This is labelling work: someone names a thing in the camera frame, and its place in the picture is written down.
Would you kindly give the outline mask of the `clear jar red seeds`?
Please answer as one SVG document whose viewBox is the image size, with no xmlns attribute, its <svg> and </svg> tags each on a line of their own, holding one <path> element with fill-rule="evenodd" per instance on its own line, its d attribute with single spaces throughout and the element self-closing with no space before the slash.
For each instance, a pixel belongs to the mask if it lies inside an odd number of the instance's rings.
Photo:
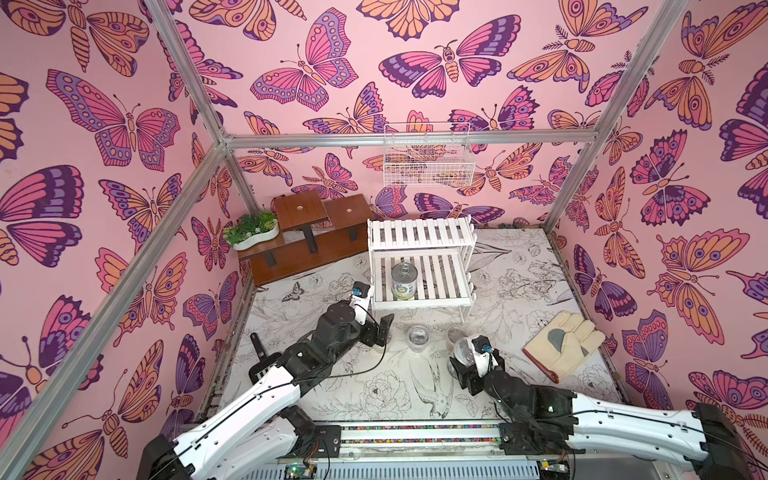
<svg viewBox="0 0 768 480">
<path fill-rule="evenodd" d="M 456 344 L 460 340 L 467 338 L 469 336 L 470 336 L 470 333 L 462 327 L 459 327 L 459 326 L 449 327 L 445 335 L 446 348 L 448 349 L 449 352 L 452 352 Z"/>
</svg>

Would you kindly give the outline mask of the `clear jar purple seeds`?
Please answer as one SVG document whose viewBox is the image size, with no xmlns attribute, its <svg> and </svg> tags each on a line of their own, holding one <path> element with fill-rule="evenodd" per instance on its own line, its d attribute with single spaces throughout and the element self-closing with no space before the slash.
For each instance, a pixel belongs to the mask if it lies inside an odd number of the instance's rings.
<svg viewBox="0 0 768 480">
<path fill-rule="evenodd" d="M 412 352 L 423 352 L 430 342 L 429 330 L 423 325 L 413 325 L 407 331 L 406 340 Z"/>
</svg>

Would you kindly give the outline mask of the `white purple tin can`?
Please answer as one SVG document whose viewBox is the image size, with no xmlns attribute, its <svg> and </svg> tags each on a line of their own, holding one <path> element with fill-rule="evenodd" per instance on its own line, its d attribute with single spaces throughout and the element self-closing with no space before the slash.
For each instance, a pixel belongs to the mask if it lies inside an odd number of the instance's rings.
<svg viewBox="0 0 768 480">
<path fill-rule="evenodd" d="M 401 261 L 391 270 L 393 298 L 397 301 L 411 300 L 416 295 L 418 268 L 411 262 Z"/>
</svg>

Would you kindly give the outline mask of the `green watermelon seed can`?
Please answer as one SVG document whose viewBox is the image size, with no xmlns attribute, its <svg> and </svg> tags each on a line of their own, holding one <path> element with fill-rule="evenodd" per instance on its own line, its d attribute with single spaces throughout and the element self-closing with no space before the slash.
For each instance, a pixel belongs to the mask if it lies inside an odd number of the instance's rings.
<svg viewBox="0 0 768 480">
<path fill-rule="evenodd" d="M 468 337 L 459 339 L 453 346 L 448 360 L 448 371 L 454 379 L 459 379 L 459 371 L 456 364 L 470 372 L 476 371 L 474 346 Z"/>
</svg>

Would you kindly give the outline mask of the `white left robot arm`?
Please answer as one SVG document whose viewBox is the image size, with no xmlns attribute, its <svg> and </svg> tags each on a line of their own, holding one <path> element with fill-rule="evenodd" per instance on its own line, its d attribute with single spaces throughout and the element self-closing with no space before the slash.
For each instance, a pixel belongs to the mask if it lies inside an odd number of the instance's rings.
<svg viewBox="0 0 768 480">
<path fill-rule="evenodd" d="M 287 347 L 244 394 L 175 439 L 150 441 L 138 478 L 237 479 L 302 446 L 329 454 L 297 403 L 357 344 L 385 347 L 394 318 L 374 320 L 366 308 L 346 301 L 329 306 L 314 330 Z"/>
</svg>

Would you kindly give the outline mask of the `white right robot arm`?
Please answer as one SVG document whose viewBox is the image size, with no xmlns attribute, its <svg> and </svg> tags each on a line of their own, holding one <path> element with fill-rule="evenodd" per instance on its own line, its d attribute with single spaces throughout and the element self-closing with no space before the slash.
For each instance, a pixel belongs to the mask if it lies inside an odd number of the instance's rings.
<svg viewBox="0 0 768 480">
<path fill-rule="evenodd" d="M 507 373 L 496 354 L 475 360 L 451 355 L 449 362 L 461 388 L 492 399 L 502 418 L 500 448 L 507 455 L 608 451 L 675 465 L 700 479 L 750 479 L 767 468 L 713 405 L 646 409 L 528 384 Z"/>
</svg>

